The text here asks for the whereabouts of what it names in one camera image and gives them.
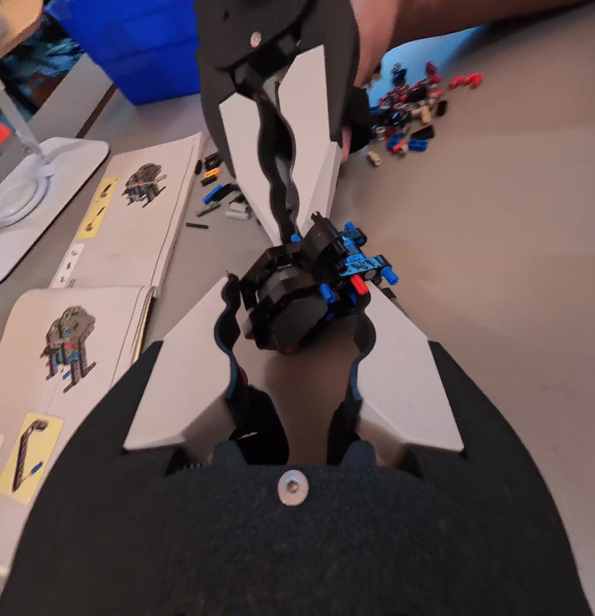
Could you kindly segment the black lego chassis assembly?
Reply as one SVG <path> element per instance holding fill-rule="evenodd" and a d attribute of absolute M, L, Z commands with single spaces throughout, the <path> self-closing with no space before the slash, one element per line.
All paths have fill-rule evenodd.
<path fill-rule="evenodd" d="M 240 280 L 242 331 L 261 350 L 294 353 L 332 321 L 354 315 L 368 283 L 399 282 L 384 256 L 363 252 L 367 236 L 353 223 L 338 230 L 319 212 L 311 219 L 305 236 L 265 251 Z"/>

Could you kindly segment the blue bin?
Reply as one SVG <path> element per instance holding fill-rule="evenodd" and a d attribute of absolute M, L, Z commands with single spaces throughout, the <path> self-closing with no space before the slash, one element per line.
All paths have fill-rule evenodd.
<path fill-rule="evenodd" d="M 194 1 L 51 1 L 46 8 L 132 104 L 200 92 Z"/>

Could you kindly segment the person's right hand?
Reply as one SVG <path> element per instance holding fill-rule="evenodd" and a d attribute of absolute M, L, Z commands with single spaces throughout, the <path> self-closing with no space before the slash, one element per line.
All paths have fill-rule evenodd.
<path fill-rule="evenodd" d="M 390 49 L 401 1 L 351 1 L 359 35 L 358 68 L 354 87 L 371 81 L 377 66 Z"/>

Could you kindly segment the lego instruction booklet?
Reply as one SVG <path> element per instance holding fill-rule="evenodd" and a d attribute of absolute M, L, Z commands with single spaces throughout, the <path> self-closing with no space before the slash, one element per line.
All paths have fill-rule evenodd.
<path fill-rule="evenodd" d="M 206 141 L 112 157 L 50 286 L 14 304 L 0 342 L 0 577 L 66 443 L 139 357 Z"/>

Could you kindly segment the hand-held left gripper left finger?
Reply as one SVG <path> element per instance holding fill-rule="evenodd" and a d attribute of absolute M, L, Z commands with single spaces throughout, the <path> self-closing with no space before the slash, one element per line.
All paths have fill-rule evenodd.
<path fill-rule="evenodd" d="M 233 353 L 240 305 L 239 279 L 228 274 L 164 337 L 125 450 L 177 446 L 203 463 L 244 426 L 245 381 Z"/>

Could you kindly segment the person's right forearm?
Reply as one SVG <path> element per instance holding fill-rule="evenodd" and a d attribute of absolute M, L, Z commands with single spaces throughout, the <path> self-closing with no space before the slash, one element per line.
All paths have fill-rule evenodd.
<path fill-rule="evenodd" d="M 582 4 L 587 4 L 587 1 L 402 1 L 387 49 L 415 40 Z"/>

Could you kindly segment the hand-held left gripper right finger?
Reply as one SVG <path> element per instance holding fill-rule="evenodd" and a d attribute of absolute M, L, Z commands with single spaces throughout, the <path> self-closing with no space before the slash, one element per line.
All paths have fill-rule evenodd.
<path fill-rule="evenodd" d="M 373 446 L 378 466 L 409 448 L 460 454 L 464 443 L 427 336 L 376 285 L 358 295 L 347 426 Z"/>

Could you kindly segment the pile of lego beams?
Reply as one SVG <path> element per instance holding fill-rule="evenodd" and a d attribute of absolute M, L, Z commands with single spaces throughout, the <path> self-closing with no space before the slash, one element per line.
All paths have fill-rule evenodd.
<path fill-rule="evenodd" d="M 195 165 L 195 186 L 203 189 L 203 196 L 195 209 L 194 219 L 186 221 L 189 228 L 206 229 L 203 222 L 210 214 L 223 211 L 232 220 L 254 218 L 251 205 L 236 181 L 223 171 L 224 161 L 219 151 L 205 155 Z"/>

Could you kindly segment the white lamp base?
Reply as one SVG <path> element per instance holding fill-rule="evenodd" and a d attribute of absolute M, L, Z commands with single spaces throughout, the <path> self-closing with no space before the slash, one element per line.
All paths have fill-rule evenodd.
<path fill-rule="evenodd" d="M 0 182 L 0 283 L 106 160 L 104 141 L 52 137 L 39 142 L 0 81 L 0 109 L 24 159 Z"/>

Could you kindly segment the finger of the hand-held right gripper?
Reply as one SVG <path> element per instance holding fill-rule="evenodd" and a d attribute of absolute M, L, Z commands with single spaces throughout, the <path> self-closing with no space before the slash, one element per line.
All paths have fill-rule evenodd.
<path fill-rule="evenodd" d="M 278 88 L 280 113 L 293 134 L 291 179 L 299 197 L 297 228 L 313 226 L 312 215 L 330 215 L 341 149 L 330 137 L 324 46 L 299 54 Z"/>
<path fill-rule="evenodd" d="M 276 111 L 265 98 L 233 93 L 219 105 L 233 175 L 273 244 L 291 242 L 287 187 L 275 154 Z"/>

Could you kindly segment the pile of small lego pins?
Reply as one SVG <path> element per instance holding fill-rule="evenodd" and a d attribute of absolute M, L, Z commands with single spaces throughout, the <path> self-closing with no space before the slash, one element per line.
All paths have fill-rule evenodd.
<path fill-rule="evenodd" d="M 397 159 L 425 152 L 436 135 L 435 120 L 449 109 L 448 94 L 461 88 L 475 90 L 482 82 L 479 72 L 456 75 L 445 82 L 432 61 L 425 63 L 419 79 L 410 81 L 406 66 L 393 65 L 390 87 L 370 106 L 370 144 L 380 143 Z"/>

